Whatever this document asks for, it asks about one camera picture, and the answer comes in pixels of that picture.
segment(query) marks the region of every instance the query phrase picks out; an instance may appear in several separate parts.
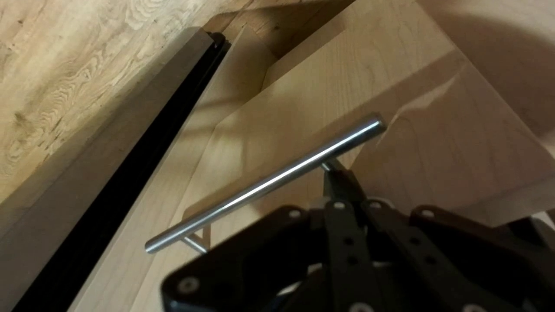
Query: stainless steel bar handle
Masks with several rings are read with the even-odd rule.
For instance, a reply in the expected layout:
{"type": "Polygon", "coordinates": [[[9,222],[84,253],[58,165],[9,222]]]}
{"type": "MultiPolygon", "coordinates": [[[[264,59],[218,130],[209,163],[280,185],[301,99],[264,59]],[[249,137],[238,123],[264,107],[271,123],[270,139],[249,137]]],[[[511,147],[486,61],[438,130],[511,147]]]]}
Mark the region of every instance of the stainless steel bar handle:
{"type": "Polygon", "coordinates": [[[322,166],[327,159],[335,159],[337,156],[348,152],[349,149],[377,137],[384,130],[386,130],[386,125],[381,118],[370,118],[363,125],[348,130],[342,137],[329,144],[323,144],[316,151],[311,151],[306,156],[289,163],[276,173],[271,173],[257,180],[256,184],[250,184],[249,187],[242,189],[235,196],[226,197],[207,208],[202,208],[200,213],[176,223],[174,227],[150,239],[146,243],[146,251],[155,253],[176,241],[183,241],[186,236],[231,213],[235,208],[263,197],[264,194],[285,185],[287,182],[322,166]]]}

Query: metal handle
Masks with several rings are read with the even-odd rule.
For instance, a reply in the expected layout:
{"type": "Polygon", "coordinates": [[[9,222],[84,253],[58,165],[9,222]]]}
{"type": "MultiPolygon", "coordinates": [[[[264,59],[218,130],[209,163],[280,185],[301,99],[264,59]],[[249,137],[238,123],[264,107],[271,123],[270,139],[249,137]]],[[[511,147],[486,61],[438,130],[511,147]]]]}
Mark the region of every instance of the metal handle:
{"type": "Polygon", "coordinates": [[[271,173],[256,184],[250,184],[245,189],[240,189],[233,196],[226,197],[224,201],[218,201],[216,204],[202,206],[200,213],[193,215],[188,220],[179,222],[178,225],[167,229],[165,232],[159,234],[157,237],[146,243],[146,251],[155,253],[176,241],[183,241],[183,237],[191,236],[198,229],[216,222],[218,218],[231,213],[235,208],[259,199],[268,192],[276,191],[278,187],[285,185],[287,182],[322,166],[329,159],[335,159],[337,156],[348,152],[349,149],[377,137],[386,130],[386,125],[381,118],[372,118],[367,123],[351,128],[342,137],[318,147],[316,151],[308,152],[306,156],[292,161],[290,165],[283,166],[276,173],[271,173]]]}

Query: wooden surface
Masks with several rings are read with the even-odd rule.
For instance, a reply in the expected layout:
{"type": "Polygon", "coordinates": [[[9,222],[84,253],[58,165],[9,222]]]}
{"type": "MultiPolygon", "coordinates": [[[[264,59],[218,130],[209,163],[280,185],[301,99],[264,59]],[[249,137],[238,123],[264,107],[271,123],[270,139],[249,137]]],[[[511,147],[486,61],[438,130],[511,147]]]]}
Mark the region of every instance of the wooden surface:
{"type": "MultiPolygon", "coordinates": [[[[389,132],[351,152],[346,163],[370,194],[393,199],[401,211],[422,203],[459,210],[554,173],[551,152],[417,2],[365,3],[368,12],[361,22],[223,119],[195,168],[185,156],[160,166],[160,173],[162,168],[188,170],[188,185],[181,184],[172,197],[171,178],[152,180],[139,199],[143,204],[120,229],[124,239],[113,241],[96,270],[107,274],[105,282],[96,289],[89,284],[75,307],[110,310],[117,303],[117,310],[160,310],[162,279],[195,255],[181,244],[155,256],[141,255],[152,234],[183,220],[183,211],[195,213],[204,206],[198,203],[233,192],[374,113],[389,121],[389,132]],[[164,204],[172,206],[164,217],[152,211],[162,201],[172,201],[164,204]],[[134,282],[113,274],[131,274],[134,282]],[[129,293],[112,295],[108,286],[129,293]]],[[[315,171],[214,223],[212,239],[228,237],[280,204],[309,206],[320,197],[322,178],[315,171]]],[[[474,217],[495,222],[488,213],[474,217]]]]}
{"type": "MultiPolygon", "coordinates": [[[[153,310],[143,307],[143,298],[138,296],[143,284],[150,284],[145,275],[153,262],[143,244],[181,215],[179,201],[191,189],[191,177],[216,125],[261,90],[266,69],[275,61],[261,47],[254,31],[245,29],[238,36],[98,269],[91,274],[74,310],[153,310]]],[[[195,256],[193,251],[186,248],[185,251],[186,258],[195,256]]]]}
{"type": "Polygon", "coordinates": [[[471,218],[483,218],[490,225],[504,225],[535,211],[552,210],[555,206],[554,191],[555,177],[551,175],[500,196],[462,206],[460,211],[471,218]]]}
{"type": "Polygon", "coordinates": [[[349,3],[353,0],[259,0],[238,12],[214,15],[205,29],[237,38],[245,26],[250,26],[276,57],[283,57],[349,3]]]}
{"type": "MultiPolygon", "coordinates": [[[[124,102],[108,119],[103,132],[89,140],[86,151],[60,173],[56,182],[34,204],[25,206],[30,185],[16,191],[4,203],[6,210],[0,213],[0,275],[4,275],[0,279],[0,289],[4,289],[0,293],[0,310],[9,310],[27,286],[32,284],[188,73],[212,45],[212,38],[198,29],[190,29],[176,43],[179,45],[165,52],[167,64],[159,76],[136,97],[124,102]]],[[[41,175],[49,178],[51,171],[41,171],[41,175]]]]}
{"type": "Polygon", "coordinates": [[[276,64],[273,64],[266,74],[264,85],[273,85],[276,80],[280,80],[290,69],[299,66],[318,48],[332,41],[344,29],[360,22],[370,10],[372,7],[365,0],[358,0],[342,12],[339,12],[332,21],[323,24],[318,31],[315,31],[311,36],[308,36],[304,41],[294,47],[287,55],[283,55],[276,64]]]}
{"type": "MultiPolygon", "coordinates": [[[[259,10],[257,29],[287,28],[299,14],[273,7],[302,0],[6,0],[0,3],[0,203],[28,180],[35,182],[32,204],[96,137],[115,111],[160,71],[164,54],[190,26],[205,26],[214,15],[259,10]],[[49,177],[35,177],[49,166],[49,177]]],[[[316,7],[339,3],[311,2],[316,7]]],[[[289,50],[296,29],[282,31],[276,50],[289,50]]]]}
{"type": "Polygon", "coordinates": [[[419,2],[555,154],[555,2],[419,2]]]}

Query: wooden board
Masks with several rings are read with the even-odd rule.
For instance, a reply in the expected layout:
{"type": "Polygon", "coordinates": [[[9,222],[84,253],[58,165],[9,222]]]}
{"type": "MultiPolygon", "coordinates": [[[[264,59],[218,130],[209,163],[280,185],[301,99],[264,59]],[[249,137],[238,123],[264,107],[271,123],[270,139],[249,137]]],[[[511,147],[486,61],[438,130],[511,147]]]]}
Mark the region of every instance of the wooden board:
{"type": "Polygon", "coordinates": [[[74,310],[134,310],[131,307],[138,300],[141,282],[153,262],[143,249],[145,241],[169,227],[176,213],[181,213],[178,211],[179,201],[190,189],[193,171],[216,125],[261,90],[266,69],[275,61],[257,41],[254,31],[245,29],[238,36],[108,251],[100,260],[98,269],[91,274],[74,303],[74,310]]]}
{"type": "Polygon", "coordinates": [[[249,24],[276,57],[283,57],[351,2],[254,2],[240,12],[212,17],[205,29],[218,29],[228,38],[237,38],[238,31],[249,24]]]}
{"type": "Polygon", "coordinates": [[[0,203],[32,180],[34,196],[27,201],[32,204],[160,73],[167,54],[176,54],[174,45],[183,43],[185,29],[249,3],[2,2],[0,203]]]}
{"type": "MultiPolygon", "coordinates": [[[[136,97],[124,102],[108,119],[108,126],[89,140],[86,151],[35,203],[27,204],[34,196],[34,185],[25,184],[2,204],[0,275],[4,279],[0,279],[0,289],[4,291],[0,310],[9,310],[34,282],[211,45],[209,35],[198,29],[185,31],[181,45],[167,50],[167,64],[160,74],[136,97]]],[[[65,156],[65,149],[68,145],[61,147],[54,159],[65,156]]],[[[37,175],[53,177],[51,166],[42,170],[37,175]]]]}
{"type": "MultiPolygon", "coordinates": [[[[391,130],[355,154],[353,168],[370,194],[403,211],[420,203],[455,210],[554,173],[552,156],[417,2],[368,5],[363,22],[216,128],[172,223],[374,113],[391,130]]],[[[245,218],[320,196],[322,178],[311,173],[212,230],[233,232],[245,218]]],[[[159,310],[162,279],[191,256],[178,244],[155,255],[131,308],[159,310]]]]}
{"type": "Polygon", "coordinates": [[[353,5],[339,12],[332,21],[329,21],[325,26],[301,41],[296,48],[292,48],[287,55],[283,55],[276,64],[273,64],[273,67],[266,74],[264,85],[273,85],[290,69],[313,55],[318,48],[332,41],[344,29],[361,21],[370,10],[372,5],[368,5],[367,0],[356,0],[353,5]]]}
{"type": "Polygon", "coordinates": [[[555,2],[419,2],[555,154],[555,2]]]}

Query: wood grain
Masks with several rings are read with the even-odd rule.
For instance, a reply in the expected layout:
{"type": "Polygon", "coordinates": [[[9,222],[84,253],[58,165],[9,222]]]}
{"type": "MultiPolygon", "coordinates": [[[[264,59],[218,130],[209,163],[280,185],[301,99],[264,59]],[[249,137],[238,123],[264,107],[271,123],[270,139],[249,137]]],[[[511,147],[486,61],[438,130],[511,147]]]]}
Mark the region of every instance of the wood grain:
{"type": "Polygon", "coordinates": [[[186,28],[202,26],[219,10],[237,10],[245,3],[2,2],[0,203],[41,166],[56,166],[46,185],[37,189],[41,194],[107,126],[122,102],[160,71],[160,55],[186,28]],[[74,151],[67,151],[67,161],[53,165],[49,159],[67,144],[74,151]]]}
{"type": "MultiPolygon", "coordinates": [[[[74,303],[74,310],[131,310],[153,258],[145,241],[176,217],[216,125],[261,90],[276,59],[245,29],[162,159],[129,218],[74,303]]],[[[195,253],[185,248],[186,258],[195,253]]]]}
{"type": "MultiPolygon", "coordinates": [[[[0,310],[9,310],[34,282],[211,45],[209,35],[198,29],[185,31],[176,47],[169,47],[164,54],[167,64],[159,76],[136,97],[124,102],[103,132],[34,204],[25,206],[34,189],[28,184],[4,203],[0,213],[0,275],[4,275],[0,310]]],[[[63,145],[53,159],[67,156],[65,149],[72,145],[63,145]]],[[[41,168],[34,184],[44,185],[37,175],[51,178],[51,170],[53,166],[41,168]]]]}
{"type": "MultiPolygon", "coordinates": [[[[552,156],[417,2],[367,3],[361,22],[216,128],[172,223],[181,210],[186,217],[202,210],[374,113],[391,130],[355,154],[353,170],[370,194],[403,211],[422,203],[457,210],[554,171],[552,156]]],[[[316,171],[240,210],[245,215],[226,217],[226,230],[320,196],[316,171]]],[[[160,308],[162,279],[190,260],[183,246],[155,255],[133,310],[160,308]]]]}

